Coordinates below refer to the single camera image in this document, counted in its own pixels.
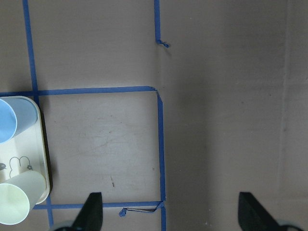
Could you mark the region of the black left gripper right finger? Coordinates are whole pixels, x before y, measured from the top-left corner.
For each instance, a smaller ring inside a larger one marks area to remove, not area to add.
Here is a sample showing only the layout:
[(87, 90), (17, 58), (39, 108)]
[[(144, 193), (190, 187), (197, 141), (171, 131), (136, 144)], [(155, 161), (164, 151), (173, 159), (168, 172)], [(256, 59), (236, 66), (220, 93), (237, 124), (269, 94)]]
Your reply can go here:
[(240, 192), (238, 223), (243, 231), (279, 231), (280, 226), (262, 204), (249, 192)]

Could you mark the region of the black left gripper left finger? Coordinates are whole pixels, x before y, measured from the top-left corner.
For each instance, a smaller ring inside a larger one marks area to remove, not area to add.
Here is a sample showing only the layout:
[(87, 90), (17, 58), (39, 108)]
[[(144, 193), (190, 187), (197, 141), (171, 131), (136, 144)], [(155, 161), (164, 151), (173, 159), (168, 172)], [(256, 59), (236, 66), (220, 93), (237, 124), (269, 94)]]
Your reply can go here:
[(101, 192), (89, 194), (72, 224), (74, 231), (100, 231), (103, 225), (103, 202)]

